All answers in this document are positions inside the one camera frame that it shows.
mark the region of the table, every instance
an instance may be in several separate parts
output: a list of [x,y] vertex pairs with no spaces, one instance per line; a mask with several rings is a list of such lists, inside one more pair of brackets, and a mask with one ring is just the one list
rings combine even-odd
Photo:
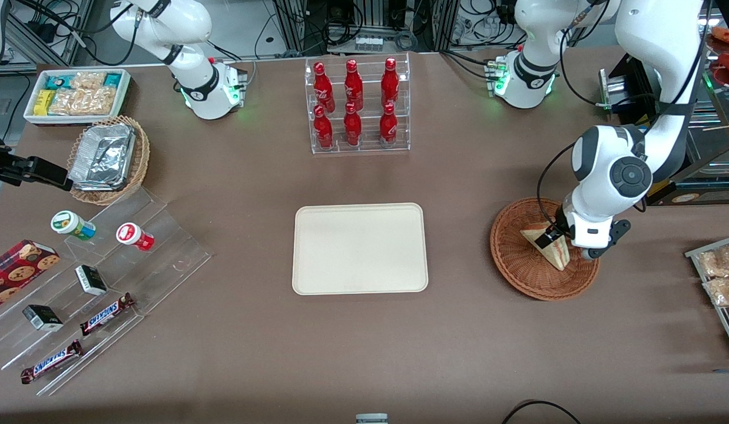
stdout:
[[[496,51],[480,54],[494,57]],[[595,98],[618,48],[572,48],[570,79]],[[564,84],[534,110],[488,98],[438,54],[413,54],[412,150],[310,153],[303,60],[261,62],[247,104],[200,121],[166,67],[134,67],[127,113],[152,145],[145,186],[216,253],[142,324],[52,397],[0,371],[0,422],[500,422],[522,400],[583,422],[729,422],[729,344],[683,252],[729,236],[729,207],[630,210],[634,228],[595,284],[532,300],[489,255],[494,216],[533,196],[539,172],[598,110]],[[18,152],[64,163],[79,128],[28,125]],[[567,160],[543,193],[574,187]],[[314,204],[413,201],[424,209],[429,286],[398,295],[291,289],[294,214]],[[61,242],[57,210],[96,207],[39,184],[0,196],[0,253]],[[523,417],[561,419],[531,407]]]

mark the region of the acrylic bottle rack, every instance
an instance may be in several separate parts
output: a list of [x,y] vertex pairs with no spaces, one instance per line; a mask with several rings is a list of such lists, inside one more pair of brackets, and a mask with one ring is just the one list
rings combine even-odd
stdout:
[[[16,375],[79,339],[84,355],[68,365],[42,374],[28,389],[37,395],[52,395],[93,359],[141,322],[160,301],[207,262],[211,254],[165,209],[165,204],[144,188],[106,207],[89,220],[97,227],[89,241],[66,238],[56,248],[61,261],[52,269],[54,276],[39,277],[0,306],[0,363],[2,370]],[[125,246],[116,240],[117,228],[126,222],[141,226],[155,237],[147,252]],[[82,291],[75,269],[95,266],[108,286],[102,296]],[[79,324],[131,293],[135,306],[114,317],[103,328],[82,338]],[[55,333],[35,330],[22,314],[27,305],[50,306],[64,323]]]
[[[396,127],[396,141],[393,147],[384,148],[380,144],[380,118],[383,116],[383,105],[380,101],[380,80],[385,71],[386,58],[396,59],[396,73],[399,75],[399,99],[395,104],[394,114],[399,120]],[[346,93],[343,81],[346,80],[346,60],[356,59],[359,75],[362,76],[364,87],[364,108],[359,111],[362,119],[362,142],[359,147],[351,147],[346,142],[346,132],[343,118],[346,115]],[[315,114],[313,108],[317,104],[315,97],[315,62],[325,65],[325,73],[333,84],[333,98],[336,103],[334,112],[327,115],[333,126],[333,148],[322,150],[317,142],[313,121]],[[409,150],[411,147],[410,131],[410,70],[409,56],[407,54],[369,55],[352,57],[320,57],[307,59],[304,71],[304,88],[307,100],[307,119],[310,121],[310,144],[313,154],[336,155],[341,153],[388,153]]]

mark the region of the coca-cola bottle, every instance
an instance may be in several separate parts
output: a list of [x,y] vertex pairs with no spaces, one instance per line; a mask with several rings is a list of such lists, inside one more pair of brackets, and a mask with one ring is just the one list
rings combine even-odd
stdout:
[[343,118],[343,126],[346,129],[346,142],[351,147],[357,147],[362,142],[362,119],[357,113],[356,104],[346,104],[346,116]]
[[325,75],[325,65],[316,62],[313,69],[315,69],[315,97],[318,104],[325,108],[326,113],[333,113],[336,110],[336,102],[333,100],[333,84]]
[[357,61],[346,60],[346,80],[343,81],[343,88],[346,90],[346,101],[353,102],[356,109],[362,110],[365,107],[365,92],[362,89],[362,76],[357,71]]
[[396,74],[396,59],[389,57],[386,59],[386,72],[383,73],[383,79],[380,80],[380,102],[386,107],[388,102],[396,104],[399,99],[399,76]]
[[333,126],[330,119],[325,116],[325,110],[322,105],[315,105],[315,136],[318,139],[322,150],[331,150],[333,148]]
[[383,107],[383,116],[380,118],[380,145],[391,148],[396,143],[396,126],[399,120],[393,115],[393,102]]

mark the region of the wrapped snack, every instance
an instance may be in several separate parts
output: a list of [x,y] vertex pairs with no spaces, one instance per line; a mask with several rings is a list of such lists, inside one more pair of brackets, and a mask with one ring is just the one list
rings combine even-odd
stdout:
[[53,102],[48,107],[48,115],[71,115],[71,102],[75,91],[68,88],[57,89]]
[[708,277],[729,276],[729,252],[725,246],[717,250],[702,252],[697,255],[699,266]]
[[729,244],[718,247],[715,257],[718,258],[718,266],[729,271]]
[[707,282],[707,293],[717,306],[729,306],[729,277]]
[[60,88],[71,88],[71,80],[74,79],[74,75],[56,75],[48,78],[45,83],[46,90],[57,90]]
[[87,115],[108,115],[114,107],[116,88],[103,86],[93,93]]
[[71,88],[97,90],[103,86],[105,76],[105,72],[77,72],[71,80]]
[[90,105],[92,104],[92,96],[95,90],[86,88],[77,88],[71,97],[70,115],[90,115]]
[[54,96],[55,91],[53,90],[40,90],[37,93],[37,100],[35,100],[35,104],[32,107],[32,113],[37,116],[48,115],[48,108],[53,102]]

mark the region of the round wicker basket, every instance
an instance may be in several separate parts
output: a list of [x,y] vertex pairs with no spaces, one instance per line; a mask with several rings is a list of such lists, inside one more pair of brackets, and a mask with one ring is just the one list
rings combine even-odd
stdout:
[[[142,185],[142,180],[144,180],[144,176],[147,173],[147,161],[150,160],[150,142],[147,139],[147,134],[144,133],[139,123],[128,116],[107,118],[103,121],[96,122],[93,125],[113,124],[127,124],[132,126],[137,132],[134,152],[131,153],[131,165],[127,176],[127,186],[120,191],[82,191],[72,188],[71,195],[79,201],[97,204],[99,206],[108,206],[119,198],[130,196]],[[79,142],[82,140],[82,135],[84,135],[84,132],[77,137],[77,142],[74,143],[74,147],[71,148],[71,155],[69,155],[69,159],[66,161],[66,169],[68,170],[71,169],[71,166],[74,163],[74,158],[77,156],[77,148],[79,148]]]
[[[542,199],[545,212],[555,215],[560,203]],[[571,261],[563,271],[548,263],[519,233],[545,222],[537,198],[523,198],[501,210],[491,230],[491,255],[499,271],[519,292],[540,300],[566,300],[580,295],[598,275],[599,260],[586,260],[579,247],[569,244]]]

